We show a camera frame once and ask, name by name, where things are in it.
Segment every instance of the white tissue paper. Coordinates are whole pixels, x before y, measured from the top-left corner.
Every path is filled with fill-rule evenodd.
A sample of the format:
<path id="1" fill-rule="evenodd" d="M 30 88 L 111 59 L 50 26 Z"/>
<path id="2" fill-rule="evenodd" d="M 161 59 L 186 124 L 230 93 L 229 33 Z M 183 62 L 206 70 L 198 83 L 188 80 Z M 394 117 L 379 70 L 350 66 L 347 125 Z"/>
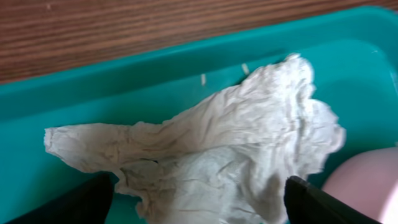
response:
<path id="1" fill-rule="evenodd" d="M 82 172 L 110 171 L 148 223 L 283 223 L 284 183 L 320 172 L 345 131 L 311 99 L 297 54 L 260 67 L 162 124 L 48 128 L 45 148 Z"/>

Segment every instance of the pink round object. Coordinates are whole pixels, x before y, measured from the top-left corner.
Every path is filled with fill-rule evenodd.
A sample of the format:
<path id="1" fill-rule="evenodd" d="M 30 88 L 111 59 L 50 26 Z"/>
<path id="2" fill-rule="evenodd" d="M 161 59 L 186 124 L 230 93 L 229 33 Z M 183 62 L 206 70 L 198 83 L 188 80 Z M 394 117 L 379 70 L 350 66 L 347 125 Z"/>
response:
<path id="1" fill-rule="evenodd" d="M 354 156 L 332 173 L 323 190 L 383 224 L 398 223 L 398 148 Z"/>

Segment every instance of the white mark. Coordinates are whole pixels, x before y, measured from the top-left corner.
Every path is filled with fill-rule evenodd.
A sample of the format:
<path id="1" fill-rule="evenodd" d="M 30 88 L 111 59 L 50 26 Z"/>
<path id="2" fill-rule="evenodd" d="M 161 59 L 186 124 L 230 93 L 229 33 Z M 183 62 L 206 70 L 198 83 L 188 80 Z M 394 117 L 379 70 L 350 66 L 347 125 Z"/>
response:
<path id="1" fill-rule="evenodd" d="M 250 74 L 249 67 L 248 67 L 248 65 L 246 65 L 246 63 L 243 63 L 243 64 L 242 64 L 242 70 L 243 70 L 243 73 L 244 73 L 245 75 L 249 75 L 249 74 Z"/>
<path id="2" fill-rule="evenodd" d="M 206 85 L 206 74 L 201 74 L 200 80 L 201 80 L 201 85 L 205 86 Z"/>

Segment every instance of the wooden table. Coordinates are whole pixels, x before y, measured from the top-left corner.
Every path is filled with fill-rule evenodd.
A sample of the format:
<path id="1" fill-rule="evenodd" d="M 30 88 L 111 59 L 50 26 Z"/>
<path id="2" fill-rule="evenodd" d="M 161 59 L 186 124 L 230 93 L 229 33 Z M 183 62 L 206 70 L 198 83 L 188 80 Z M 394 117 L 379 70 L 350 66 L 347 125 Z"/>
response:
<path id="1" fill-rule="evenodd" d="M 397 0 L 1 0 L 0 83 Z"/>

